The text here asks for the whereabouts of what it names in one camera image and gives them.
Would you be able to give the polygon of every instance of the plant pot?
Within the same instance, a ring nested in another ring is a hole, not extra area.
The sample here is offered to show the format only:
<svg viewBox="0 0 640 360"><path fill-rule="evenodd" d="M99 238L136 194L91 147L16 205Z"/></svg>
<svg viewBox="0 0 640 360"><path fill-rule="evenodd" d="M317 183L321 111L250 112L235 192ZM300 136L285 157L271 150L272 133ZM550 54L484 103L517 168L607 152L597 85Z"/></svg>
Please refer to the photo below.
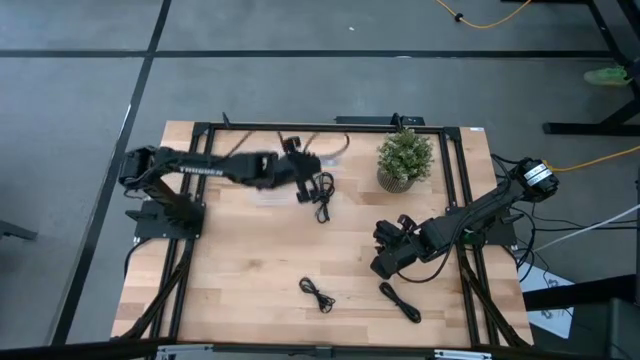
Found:
<svg viewBox="0 0 640 360"><path fill-rule="evenodd" d="M400 181L388 174L385 174L384 171L378 168L378 183L380 184L380 186L382 186L383 189L387 190L390 193L403 193L409 190L414 182L415 179L406 182Z"/></svg>

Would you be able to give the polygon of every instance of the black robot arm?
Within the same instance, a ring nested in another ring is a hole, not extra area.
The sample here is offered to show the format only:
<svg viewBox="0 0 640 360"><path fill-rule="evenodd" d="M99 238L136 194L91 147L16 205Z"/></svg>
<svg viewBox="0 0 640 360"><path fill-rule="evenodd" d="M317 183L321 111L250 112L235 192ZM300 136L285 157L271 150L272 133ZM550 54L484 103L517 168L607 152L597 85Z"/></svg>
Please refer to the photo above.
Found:
<svg viewBox="0 0 640 360"><path fill-rule="evenodd" d="M398 219L401 229L386 220L378 221L373 234L379 244L378 256L371 269L381 278L389 279L416 259L431 261L447 252L465 229L485 231L513 203L540 202L557 188L558 179L542 161L526 158L495 189L449 215L428 219L420 225L401 215Z"/></svg>
<svg viewBox="0 0 640 360"><path fill-rule="evenodd" d="M320 159L298 151L300 139L282 140L285 154L258 151L217 156L173 150L168 147L143 147L125 154L118 182L125 195L143 192L149 201L141 210L126 214L138 222L136 237L189 238L200 235L204 218L202 199L175 193L163 180L169 173L225 177L234 183L257 189L273 189L290 183L298 187L298 201L315 196L313 176L322 171ZM307 189L307 182L313 189Z"/></svg>

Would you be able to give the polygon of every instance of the green plant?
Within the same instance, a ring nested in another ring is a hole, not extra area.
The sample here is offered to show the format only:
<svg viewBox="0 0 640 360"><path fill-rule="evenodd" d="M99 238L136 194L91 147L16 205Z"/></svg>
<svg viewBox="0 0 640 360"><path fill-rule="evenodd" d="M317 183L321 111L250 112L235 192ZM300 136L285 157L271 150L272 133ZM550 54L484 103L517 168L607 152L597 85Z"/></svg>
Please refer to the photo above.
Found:
<svg viewBox="0 0 640 360"><path fill-rule="evenodd" d="M388 134L382 146L378 147L378 166L401 182L424 181L429 177L433 162L432 149L429 138L405 128Z"/></svg>

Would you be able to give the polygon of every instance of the table leg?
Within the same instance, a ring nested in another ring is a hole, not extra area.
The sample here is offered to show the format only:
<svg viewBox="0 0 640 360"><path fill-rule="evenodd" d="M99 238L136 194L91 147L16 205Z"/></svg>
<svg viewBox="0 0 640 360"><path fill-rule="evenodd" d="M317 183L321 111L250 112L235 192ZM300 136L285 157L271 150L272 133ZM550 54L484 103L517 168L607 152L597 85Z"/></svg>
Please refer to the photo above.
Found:
<svg viewBox="0 0 640 360"><path fill-rule="evenodd" d="M616 276L580 284L527 291L523 294L527 311L562 309L578 304L606 302L619 298L633 303L636 275Z"/></svg>

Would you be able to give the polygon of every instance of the potted plant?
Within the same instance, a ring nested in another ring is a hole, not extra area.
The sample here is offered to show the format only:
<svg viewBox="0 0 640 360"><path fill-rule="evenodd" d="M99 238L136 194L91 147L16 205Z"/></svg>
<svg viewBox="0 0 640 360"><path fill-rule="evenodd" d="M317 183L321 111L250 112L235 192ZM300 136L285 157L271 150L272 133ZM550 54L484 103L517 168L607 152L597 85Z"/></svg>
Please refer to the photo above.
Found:
<svg viewBox="0 0 640 360"><path fill-rule="evenodd" d="M409 190L414 182L429 177L433 161L429 138L404 128L389 134L378 147L378 183L391 193Z"/></svg>

